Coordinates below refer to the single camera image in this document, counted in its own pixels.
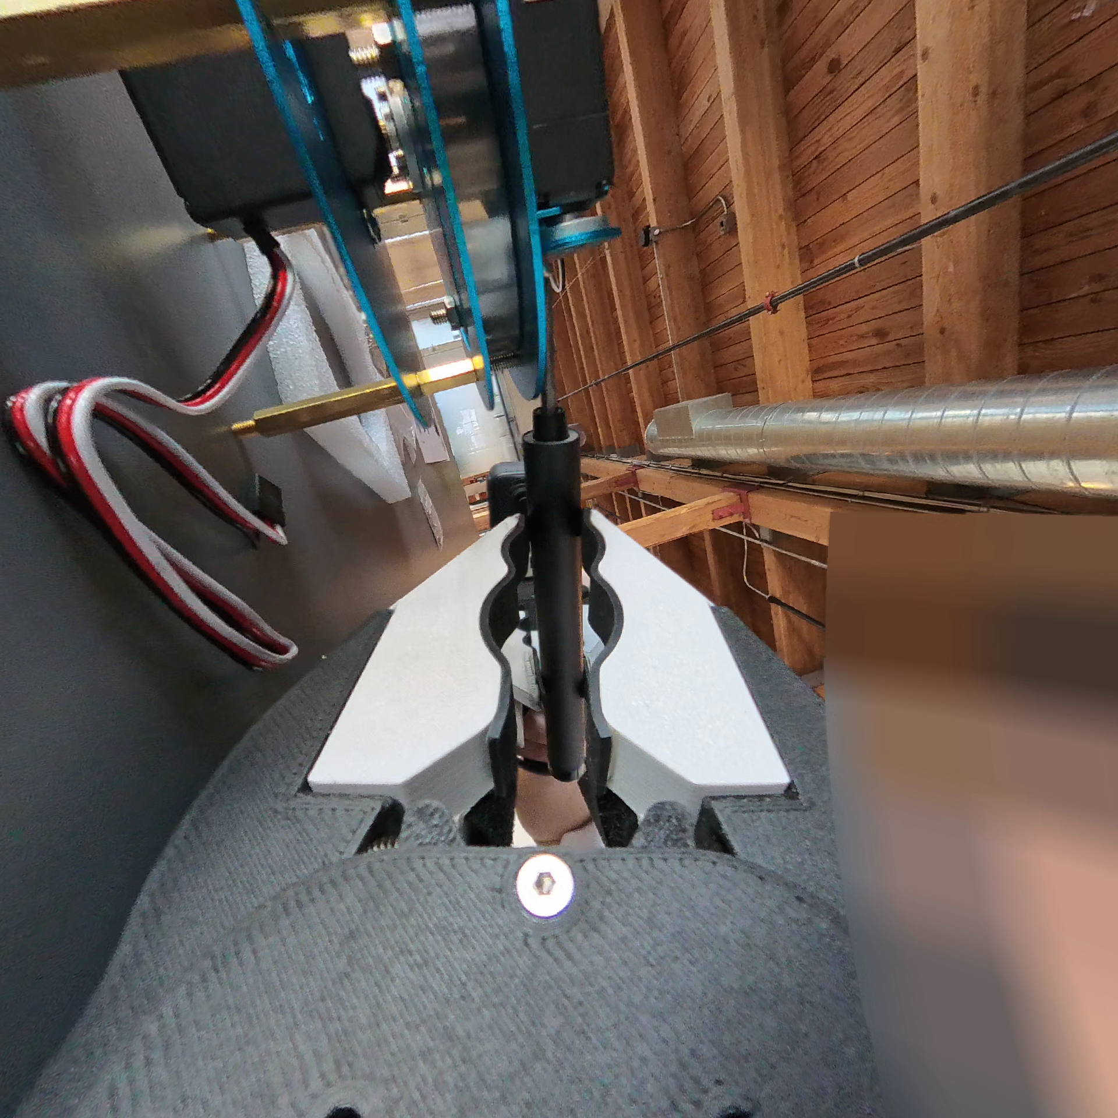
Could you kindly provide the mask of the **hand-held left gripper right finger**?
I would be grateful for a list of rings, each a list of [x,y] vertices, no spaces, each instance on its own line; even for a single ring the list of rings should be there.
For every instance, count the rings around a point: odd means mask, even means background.
[[[714,606],[599,512],[595,565],[620,606],[598,660],[613,737],[609,787],[643,816],[714,796],[782,796],[790,773],[720,631]]]

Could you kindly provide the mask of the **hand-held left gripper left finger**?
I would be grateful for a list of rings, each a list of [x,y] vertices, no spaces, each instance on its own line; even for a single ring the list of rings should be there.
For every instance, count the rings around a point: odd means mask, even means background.
[[[493,787],[487,732],[506,663],[484,634],[484,604],[512,573],[511,516],[400,598],[319,754],[323,796],[441,803],[452,816]]]

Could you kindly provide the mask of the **black electric screwdriver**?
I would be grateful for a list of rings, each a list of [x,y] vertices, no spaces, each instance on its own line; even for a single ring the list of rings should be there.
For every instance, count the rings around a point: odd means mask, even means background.
[[[524,437],[527,533],[538,619],[541,700],[549,770],[577,782],[585,770],[582,665],[579,437],[568,427],[550,370],[547,283],[538,285],[541,406]]]

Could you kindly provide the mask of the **blue toy robot arm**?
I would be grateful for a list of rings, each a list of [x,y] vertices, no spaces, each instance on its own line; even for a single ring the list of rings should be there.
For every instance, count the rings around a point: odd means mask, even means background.
[[[421,357],[377,211],[424,207],[449,322],[566,437],[549,263],[601,243],[613,186],[595,2],[2,2],[2,86],[121,71],[188,215],[321,227],[400,398]]]

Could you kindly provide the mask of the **grey desk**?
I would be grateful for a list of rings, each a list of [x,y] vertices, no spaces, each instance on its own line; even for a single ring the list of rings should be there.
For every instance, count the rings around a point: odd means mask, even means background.
[[[117,74],[2,92],[2,398],[42,379],[203,385],[251,319],[245,252],[190,223]],[[251,546],[131,444],[99,448],[135,511],[299,656],[248,671],[161,601],[2,437],[2,1117],[104,975],[167,836],[241,735],[375,611],[476,539],[452,462],[405,451],[388,505],[308,435],[238,441],[277,403],[268,355],[220,412],[160,421],[238,498],[283,497]]]

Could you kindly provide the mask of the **person's right hand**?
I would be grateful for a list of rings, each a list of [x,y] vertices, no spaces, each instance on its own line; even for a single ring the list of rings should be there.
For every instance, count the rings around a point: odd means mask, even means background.
[[[520,706],[516,815],[537,845],[599,850],[603,840],[577,782],[556,780],[549,770],[547,723],[541,710]]]

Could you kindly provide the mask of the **white foam block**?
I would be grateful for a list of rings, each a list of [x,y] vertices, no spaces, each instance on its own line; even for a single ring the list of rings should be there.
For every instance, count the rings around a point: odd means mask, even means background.
[[[277,243],[296,275],[290,308],[269,342],[279,401],[290,404],[389,379],[323,237],[304,228],[279,234]],[[313,427],[308,437],[386,502],[410,498],[386,411]]]

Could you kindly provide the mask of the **black ceiling rod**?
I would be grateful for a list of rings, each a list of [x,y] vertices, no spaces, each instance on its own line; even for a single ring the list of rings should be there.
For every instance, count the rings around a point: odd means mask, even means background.
[[[677,351],[689,347],[689,345],[695,345],[700,342],[705,342],[722,330],[729,330],[729,328],[735,328],[760,315],[776,315],[783,305],[796,300],[796,299],[801,299],[805,297],[807,292],[815,292],[819,288],[824,288],[829,285],[834,285],[854,271],[861,271],[865,267],[871,267],[888,257],[894,257],[898,254],[903,254],[912,247],[917,247],[920,241],[933,237],[933,235],[938,235],[964,221],[969,221],[978,215],[984,215],[1000,205],[1006,205],[1009,200],[1017,200],[1020,198],[1022,194],[1034,191],[1034,189],[1041,189],[1041,186],[1046,186],[1051,185],[1053,179],[1059,179],[1062,175],[1069,175],[1073,172],[1079,172],[1083,170],[1086,165],[1102,160],[1102,157],[1110,157],[1110,155],[1116,155],[1116,134],[1110,134],[1089,145],[1083,145],[1075,152],[1071,152],[1069,155],[1062,155],[1055,162],[1048,162],[1045,163],[1042,168],[1027,173],[1027,175],[1020,175],[1017,177],[1014,183],[1008,183],[992,192],[985,192],[961,207],[955,207],[950,211],[946,211],[944,215],[941,216],[934,216],[923,225],[919,225],[917,228],[908,232],[908,234],[902,234],[881,245],[875,245],[873,250],[865,250],[861,252],[858,255],[846,259],[845,263],[839,263],[822,273],[819,273],[817,277],[807,280],[807,283],[801,283],[786,292],[770,292],[766,294],[766,299],[762,303],[756,303],[755,306],[748,306],[737,315],[733,315],[730,319],[725,319],[708,328],[701,328],[694,336],[688,336],[686,340],[677,342],[677,343],[671,343],[659,351],[652,351],[651,355],[644,355],[644,357],[638,357],[634,360],[633,364],[628,366],[623,366],[620,370],[617,371],[611,371],[598,379],[591,379],[588,387],[584,388],[575,388],[574,392],[568,392],[564,397],[559,397],[559,403],[566,403],[568,398],[574,398],[574,397],[579,397],[584,392],[590,392],[591,388],[598,388],[614,378],[620,378],[620,375],[628,375],[631,371],[643,367],[643,366],[648,366],[652,362],[659,362],[667,355],[676,355]]]

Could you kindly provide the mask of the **silver ventilation duct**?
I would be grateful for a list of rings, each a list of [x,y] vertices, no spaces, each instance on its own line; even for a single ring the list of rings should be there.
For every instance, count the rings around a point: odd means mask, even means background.
[[[659,409],[664,458],[1116,497],[1116,367],[733,409]]]

